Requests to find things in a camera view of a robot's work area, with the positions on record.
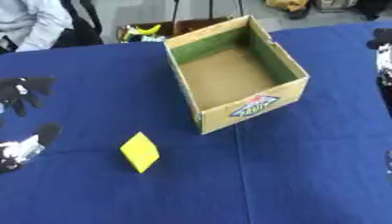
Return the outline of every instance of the person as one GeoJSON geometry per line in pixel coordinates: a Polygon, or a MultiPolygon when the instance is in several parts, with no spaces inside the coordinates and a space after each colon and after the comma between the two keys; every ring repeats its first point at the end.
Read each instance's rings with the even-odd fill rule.
{"type": "Polygon", "coordinates": [[[0,1],[0,52],[75,44],[71,15],[60,0],[0,1]]]}

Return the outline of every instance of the white robot part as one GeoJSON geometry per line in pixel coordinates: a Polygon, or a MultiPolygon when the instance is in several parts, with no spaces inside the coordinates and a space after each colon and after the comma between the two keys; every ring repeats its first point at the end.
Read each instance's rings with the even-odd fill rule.
{"type": "Polygon", "coordinates": [[[5,147],[3,155],[6,158],[14,158],[19,164],[28,162],[45,149],[45,146],[39,143],[39,135],[31,136],[20,143],[1,143],[0,147],[5,147]]]}

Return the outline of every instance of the blue tablecloth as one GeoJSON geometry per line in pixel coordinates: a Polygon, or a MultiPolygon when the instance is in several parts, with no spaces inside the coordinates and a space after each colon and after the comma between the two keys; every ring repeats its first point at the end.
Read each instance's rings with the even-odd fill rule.
{"type": "Polygon", "coordinates": [[[392,24],[273,33],[311,75],[302,100],[206,136],[159,43],[1,56],[1,77],[57,77],[42,109],[6,113],[1,139],[63,125],[43,155],[0,176],[1,222],[392,223],[392,121],[365,47],[375,27],[392,24]],[[144,174],[119,152],[138,131],[161,154],[144,174]]]}

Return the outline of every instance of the black robotic finger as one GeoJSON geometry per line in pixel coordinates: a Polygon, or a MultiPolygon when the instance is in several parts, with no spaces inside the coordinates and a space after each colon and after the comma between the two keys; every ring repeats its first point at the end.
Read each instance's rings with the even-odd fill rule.
{"type": "Polygon", "coordinates": [[[377,28],[374,29],[374,39],[367,42],[367,47],[376,50],[387,43],[392,43],[392,29],[377,28]]]}
{"type": "Polygon", "coordinates": [[[34,108],[38,109],[42,106],[39,98],[32,92],[22,95],[22,99],[29,102],[34,108]]]}
{"type": "Polygon", "coordinates": [[[19,96],[18,89],[13,86],[0,88],[0,102],[6,106],[11,102],[11,99],[17,99],[19,96]]]}
{"type": "Polygon", "coordinates": [[[51,87],[55,81],[54,77],[32,77],[22,79],[24,79],[22,84],[24,88],[30,91],[39,92],[42,95],[49,95],[51,93],[51,87]]]}
{"type": "Polygon", "coordinates": [[[14,109],[15,113],[20,117],[26,116],[25,105],[23,104],[21,99],[17,99],[13,101],[11,104],[12,108],[14,109]]]}
{"type": "Polygon", "coordinates": [[[38,131],[35,133],[38,135],[38,142],[47,147],[61,132],[61,126],[57,123],[47,123],[42,125],[38,131]]]}

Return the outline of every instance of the open box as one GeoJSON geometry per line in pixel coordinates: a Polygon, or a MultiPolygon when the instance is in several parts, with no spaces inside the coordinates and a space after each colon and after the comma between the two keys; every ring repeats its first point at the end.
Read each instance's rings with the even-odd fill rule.
{"type": "Polygon", "coordinates": [[[251,16],[165,42],[202,134],[297,101],[306,71],[251,16]]]}

